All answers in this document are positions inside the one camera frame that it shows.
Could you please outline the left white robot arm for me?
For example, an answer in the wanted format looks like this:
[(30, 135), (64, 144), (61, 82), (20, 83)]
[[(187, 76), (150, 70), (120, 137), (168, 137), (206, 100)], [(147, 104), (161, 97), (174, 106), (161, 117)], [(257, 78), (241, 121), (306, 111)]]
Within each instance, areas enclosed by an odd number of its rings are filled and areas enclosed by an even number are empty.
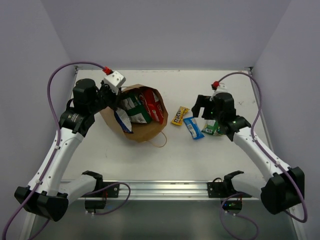
[(104, 184), (101, 174), (85, 171), (79, 178), (62, 186), (64, 172), (77, 147), (95, 122), (95, 114), (117, 106), (120, 82), (104, 78), (101, 87), (94, 80), (78, 80), (72, 90), (73, 98), (68, 101), (61, 115), (56, 137), (37, 174), (27, 186), (19, 186), (14, 197), (30, 213), (54, 222), (66, 213), (68, 206), (90, 193), (99, 196)]

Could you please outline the green white snack packet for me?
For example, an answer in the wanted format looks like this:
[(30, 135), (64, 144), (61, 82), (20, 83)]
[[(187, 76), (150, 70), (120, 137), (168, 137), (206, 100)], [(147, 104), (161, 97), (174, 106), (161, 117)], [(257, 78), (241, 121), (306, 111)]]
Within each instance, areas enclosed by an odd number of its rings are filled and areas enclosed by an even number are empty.
[(201, 130), (202, 133), (211, 135), (211, 136), (223, 136), (219, 124), (213, 119), (207, 119), (204, 127)]

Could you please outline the brown paper bag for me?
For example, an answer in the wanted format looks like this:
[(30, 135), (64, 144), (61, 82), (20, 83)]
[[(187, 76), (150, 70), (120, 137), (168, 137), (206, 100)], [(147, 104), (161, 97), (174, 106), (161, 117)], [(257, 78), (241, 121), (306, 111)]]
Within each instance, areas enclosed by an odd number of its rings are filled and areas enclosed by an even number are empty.
[(159, 91), (155, 88), (144, 86), (142, 84), (135, 84), (132, 86), (127, 86), (124, 88), (124, 93), (140, 93), (144, 90), (152, 90), (156, 97), (159, 99), (159, 104), (162, 109), (163, 122), (159, 123), (152, 120), (150, 123), (132, 123), (132, 133), (125, 132), (122, 130), (121, 125), (117, 122), (116, 117), (114, 116), (114, 111), (107, 107), (106, 109), (101, 110), (99, 113), (106, 123), (106, 125), (118, 136), (121, 136), (123, 139), (135, 141), (137, 143), (144, 143), (151, 141), (154, 137), (160, 134), (168, 123), (168, 112), (165, 107), (163, 98)]

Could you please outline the blue white crisps bag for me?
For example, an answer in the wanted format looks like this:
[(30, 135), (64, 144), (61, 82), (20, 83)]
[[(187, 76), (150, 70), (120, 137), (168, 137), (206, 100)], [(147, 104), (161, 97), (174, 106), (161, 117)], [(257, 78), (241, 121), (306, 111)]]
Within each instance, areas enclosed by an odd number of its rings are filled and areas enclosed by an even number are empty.
[(125, 110), (118, 107), (114, 111), (114, 117), (115, 117), (115, 120), (117, 121), (117, 123), (120, 125), (123, 132), (128, 133), (128, 134), (133, 133), (130, 118), (127, 115)]

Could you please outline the yellow M&M's packet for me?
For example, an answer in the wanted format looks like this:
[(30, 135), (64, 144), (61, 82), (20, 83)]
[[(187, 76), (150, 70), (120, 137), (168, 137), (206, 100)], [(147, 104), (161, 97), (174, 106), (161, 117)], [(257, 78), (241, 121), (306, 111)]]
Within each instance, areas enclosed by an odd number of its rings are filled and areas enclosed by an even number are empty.
[(189, 108), (180, 106), (178, 111), (176, 112), (174, 118), (171, 121), (171, 124), (175, 126), (181, 126), (183, 124), (183, 117), (190, 111)]

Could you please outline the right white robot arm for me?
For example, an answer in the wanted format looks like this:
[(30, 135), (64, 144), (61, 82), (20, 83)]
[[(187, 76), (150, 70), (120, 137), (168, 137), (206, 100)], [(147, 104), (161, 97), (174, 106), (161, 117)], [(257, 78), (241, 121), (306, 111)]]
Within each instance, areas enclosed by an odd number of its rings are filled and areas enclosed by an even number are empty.
[(305, 174), (299, 167), (291, 167), (275, 155), (258, 137), (243, 116), (236, 113), (233, 96), (221, 92), (214, 97), (198, 95), (191, 111), (198, 117), (214, 120), (220, 132), (241, 148), (262, 174), (262, 180), (250, 179), (242, 170), (223, 177), (213, 185), (214, 190), (225, 196), (244, 193), (259, 198), (266, 210), (276, 215), (298, 204), (306, 209)]

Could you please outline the red Chuba chips bag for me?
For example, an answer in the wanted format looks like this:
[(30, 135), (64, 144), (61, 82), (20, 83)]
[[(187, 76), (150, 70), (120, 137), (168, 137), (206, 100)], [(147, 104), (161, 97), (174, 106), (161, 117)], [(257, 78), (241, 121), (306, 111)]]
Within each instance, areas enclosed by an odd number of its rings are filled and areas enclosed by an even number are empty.
[(155, 92), (151, 88), (146, 88), (139, 94), (139, 100), (142, 102), (150, 117), (154, 121), (162, 124), (164, 121), (162, 105)]

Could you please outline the dark green snack bag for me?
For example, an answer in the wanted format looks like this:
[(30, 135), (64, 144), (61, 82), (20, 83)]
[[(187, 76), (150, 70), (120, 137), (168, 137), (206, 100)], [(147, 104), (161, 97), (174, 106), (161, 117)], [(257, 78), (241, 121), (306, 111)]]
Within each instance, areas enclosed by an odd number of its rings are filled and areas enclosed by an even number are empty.
[(126, 111), (132, 123), (149, 124), (152, 121), (144, 105), (134, 93), (126, 94), (120, 101), (120, 106)]

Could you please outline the light blue snack bar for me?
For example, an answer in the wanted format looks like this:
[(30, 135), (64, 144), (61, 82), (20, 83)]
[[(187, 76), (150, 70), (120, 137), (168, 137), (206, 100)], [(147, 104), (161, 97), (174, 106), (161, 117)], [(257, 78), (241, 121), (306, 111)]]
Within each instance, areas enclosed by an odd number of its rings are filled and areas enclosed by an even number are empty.
[(198, 127), (197, 121), (193, 116), (184, 118), (183, 122), (188, 128), (188, 131), (191, 134), (193, 140), (199, 140), (205, 137)]

